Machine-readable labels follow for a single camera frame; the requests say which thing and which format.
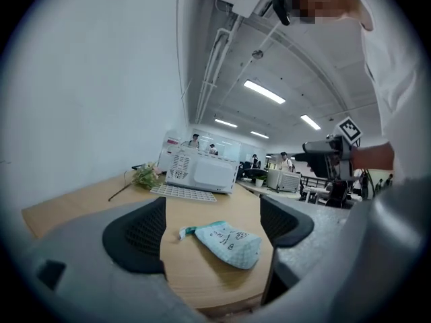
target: person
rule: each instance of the person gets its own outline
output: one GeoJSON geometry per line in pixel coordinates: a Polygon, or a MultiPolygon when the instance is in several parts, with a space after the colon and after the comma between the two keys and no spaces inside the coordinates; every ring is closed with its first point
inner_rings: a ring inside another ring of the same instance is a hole
{"type": "Polygon", "coordinates": [[[209,146],[209,154],[218,154],[217,149],[213,143],[209,146]]]}
{"type": "Polygon", "coordinates": [[[198,137],[199,137],[199,134],[193,134],[193,140],[189,141],[189,147],[199,149],[199,142],[197,140],[198,137]]]}
{"type": "Polygon", "coordinates": [[[392,186],[392,179],[393,179],[393,175],[390,174],[388,179],[385,181],[385,185],[384,185],[385,188],[392,186]]]}
{"type": "Polygon", "coordinates": [[[286,152],[281,152],[281,163],[279,165],[279,170],[292,172],[293,163],[292,160],[288,158],[288,154],[286,152]]]}
{"type": "Polygon", "coordinates": [[[251,168],[252,169],[254,169],[254,168],[258,168],[258,166],[257,166],[257,162],[258,162],[259,160],[257,159],[257,154],[253,154],[253,158],[252,158],[252,165],[251,165],[251,168]]]}
{"type": "Polygon", "coordinates": [[[374,191],[376,192],[376,194],[378,194],[383,189],[382,185],[383,185],[383,179],[381,178],[376,184],[376,187],[374,188],[374,191]]]}
{"type": "Polygon", "coordinates": [[[353,147],[355,169],[393,170],[396,182],[431,173],[428,126],[430,69],[426,52],[408,20],[391,0],[284,0],[290,21],[351,18],[359,22],[365,70],[376,93],[382,145],[353,147]],[[411,162],[414,147],[415,162],[411,162]]]}
{"type": "Polygon", "coordinates": [[[354,185],[353,185],[353,193],[361,196],[362,194],[362,170],[356,169],[353,173],[353,177],[356,179],[354,185]]]}

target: flower bouquet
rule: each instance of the flower bouquet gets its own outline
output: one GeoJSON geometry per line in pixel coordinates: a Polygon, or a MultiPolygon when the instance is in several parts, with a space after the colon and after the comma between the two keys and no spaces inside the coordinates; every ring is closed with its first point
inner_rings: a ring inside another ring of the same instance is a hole
{"type": "Polygon", "coordinates": [[[162,172],[156,166],[156,163],[150,162],[147,164],[142,164],[141,167],[138,168],[136,172],[133,174],[132,181],[128,185],[125,185],[122,189],[117,191],[115,194],[113,194],[108,199],[108,201],[111,201],[116,195],[118,195],[126,188],[130,187],[132,184],[136,184],[146,189],[153,188],[155,185],[159,183],[159,175],[161,173],[162,172]]]}

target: fluorescent light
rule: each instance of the fluorescent light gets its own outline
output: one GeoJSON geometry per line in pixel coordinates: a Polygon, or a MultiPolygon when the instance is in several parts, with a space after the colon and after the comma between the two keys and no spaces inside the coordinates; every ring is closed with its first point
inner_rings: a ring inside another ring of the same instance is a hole
{"type": "Polygon", "coordinates": [[[235,124],[232,124],[232,123],[229,123],[229,122],[224,122],[222,120],[215,119],[215,121],[218,122],[218,123],[225,124],[226,126],[229,126],[229,127],[234,127],[234,128],[237,127],[237,125],[235,125],[235,124]]]}
{"type": "Polygon", "coordinates": [[[316,131],[318,131],[320,129],[320,127],[317,125],[317,123],[315,121],[313,121],[311,118],[309,118],[307,115],[302,115],[301,118],[305,122],[307,122],[311,127],[316,129],[316,131]]]}
{"type": "Polygon", "coordinates": [[[250,132],[250,133],[252,133],[254,135],[257,135],[258,137],[264,137],[265,139],[269,139],[269,137],[267,137],[266,135],[263,135],[263,134],[259,134],[259,133],[256,133],[256,132],[250,132]]]}
{"type": "Polygon", "coordinates": [[[286,101],[283,98],[277,96],[276,94],[273,94],[271,91],[265,89],[264,87],[259,86],[256,83],[252,83],[250,80],[247,80],[244,83],[244,86],[248,87],[249,89],[252,89],[253,91],[256,91],[259,94],[263,94],[265,97],[276,101],[278,104],[283,104],[286,101]]]}

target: white sleeve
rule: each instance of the white sleeve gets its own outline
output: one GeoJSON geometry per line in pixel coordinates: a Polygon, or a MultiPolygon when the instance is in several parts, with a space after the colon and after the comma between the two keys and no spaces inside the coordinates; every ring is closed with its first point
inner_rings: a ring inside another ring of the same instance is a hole
{"type": "Polygon", "coordinates": [[[383,137],[391,144],[394,153],[394,179],[423,178],[431,174],[431,100],[429,82],[418,85],[415,92],[406,92],[383,127],[383,137]]]}

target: wooden desk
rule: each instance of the wooden desk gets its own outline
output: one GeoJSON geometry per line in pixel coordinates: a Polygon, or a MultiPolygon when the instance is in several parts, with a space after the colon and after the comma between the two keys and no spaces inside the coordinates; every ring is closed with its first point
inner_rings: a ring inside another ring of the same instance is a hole
{"type": "Polygon", "coordinates": [[[243,180],[239,180],[236,183],[246,188],[247,190],[254,192],[257,196],[259,196],[260,194],[264,194],[264,195],[271,195],[271,196],[276,196],[280,198],[282,197],[284,199],[293,199],[293,200],[299,200],[301,198],[301,194],[299,192],[287,192],[287,191],[276,192],[274,190],[269,189],[266,186],[255,186],[253,183],[246,182],[243,180]]]}
{"type": "MultiPolygon", "coordinates": [[[[124,185],[123,176],[94,184],[58,198],[24,209],[22,215],[33,234],[40,238],[61,223],[86,215],[155,198],[148,190],[130,186],[108,198],[124,185]]],[[[160,258],[172,290],[191,307],[206,314],[245,310],[259,302],[268,278],[272,246],[260,224],[260,201],[235,184],[232,195],[216,194],[216,203],[168,197],[166,231],[160,258]],[[226,220],[239,229],[262,238],[261,257],[250,270],[234,268],[212,254],[195,236],[178,240],[184,226],[205,225],[226,220]]]]}

